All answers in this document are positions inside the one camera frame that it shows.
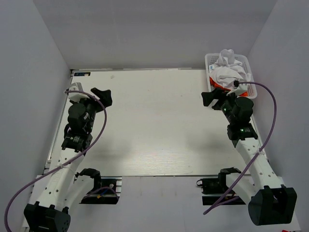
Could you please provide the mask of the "white t shirt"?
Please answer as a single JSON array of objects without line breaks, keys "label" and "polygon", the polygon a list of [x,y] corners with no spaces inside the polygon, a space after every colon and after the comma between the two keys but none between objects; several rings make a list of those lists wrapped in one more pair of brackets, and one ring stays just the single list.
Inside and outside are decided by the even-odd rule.
[{"label": "white t shirt", "polygon": [[232,49],[224,49],[219,53],[217,61],[209,66],[210,77],[224,88],[233,82],[249,82],[251,76],[245,72],[242,63],[235,60]]}]

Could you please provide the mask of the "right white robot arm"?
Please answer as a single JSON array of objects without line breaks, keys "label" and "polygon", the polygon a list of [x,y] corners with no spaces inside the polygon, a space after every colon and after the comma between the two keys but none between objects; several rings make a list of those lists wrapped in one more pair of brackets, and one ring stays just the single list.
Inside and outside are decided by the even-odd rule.
[{"label": "right white robot arm", "polygon": [[247,97],[228,94],[222,89],[201,94],[204,106],[212,106],[227,118],[227,135],[243,158],[246,167],[222,169],[218,174],[224,192],[213,204],[226,203],[225,196],[235,193],[248,207],[251,221],[256,226],[289,224],[292,221],[297,194],[276,176],[260,146],[258,135],[250,123],[253,101]]}]

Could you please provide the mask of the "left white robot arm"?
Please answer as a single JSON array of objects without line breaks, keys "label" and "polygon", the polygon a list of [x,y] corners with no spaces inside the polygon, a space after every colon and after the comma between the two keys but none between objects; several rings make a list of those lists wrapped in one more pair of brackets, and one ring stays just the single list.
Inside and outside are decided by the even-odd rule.
[{"label": "left white robot arm", "polygon": [[77,169],[87,151],[97,142],[91,135],[96,114],[112,105],[110,90],[92,88],[94,96],[69,88],[71,106],[57,166],[46,173],[49,181],[34,204],[27,204],[24,216],[32,232],[66,232],[73,206],[90,193],[101,190],[101,175],[96,169]]}]

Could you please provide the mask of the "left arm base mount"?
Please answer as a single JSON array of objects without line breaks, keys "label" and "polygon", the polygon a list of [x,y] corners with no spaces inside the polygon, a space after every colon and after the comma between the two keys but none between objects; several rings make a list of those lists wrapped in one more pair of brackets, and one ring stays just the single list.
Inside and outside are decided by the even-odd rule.
[{"label": "left arm base mount", "polygon": [[102,177],[101,188],[92,190],[81,204],[116,205],[121,195],[122,177]]}]

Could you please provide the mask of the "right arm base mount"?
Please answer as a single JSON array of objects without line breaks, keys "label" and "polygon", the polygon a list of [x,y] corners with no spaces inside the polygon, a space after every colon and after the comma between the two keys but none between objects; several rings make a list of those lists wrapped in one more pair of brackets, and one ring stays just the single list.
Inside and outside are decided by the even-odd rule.
[{"label": "right arm base mount", "polygon": [[[202,178],[197,180],[197,187],[200,187],[202,192],[202,205],[211,206],[215,203],[222,194],[227,190],[227,187],[221,187],[218,178]],[[230,191],[221,202],[236,198],[234,201],[227,203],[226,205],[245,205],[245,202],[238,197],[234,191]]]}]

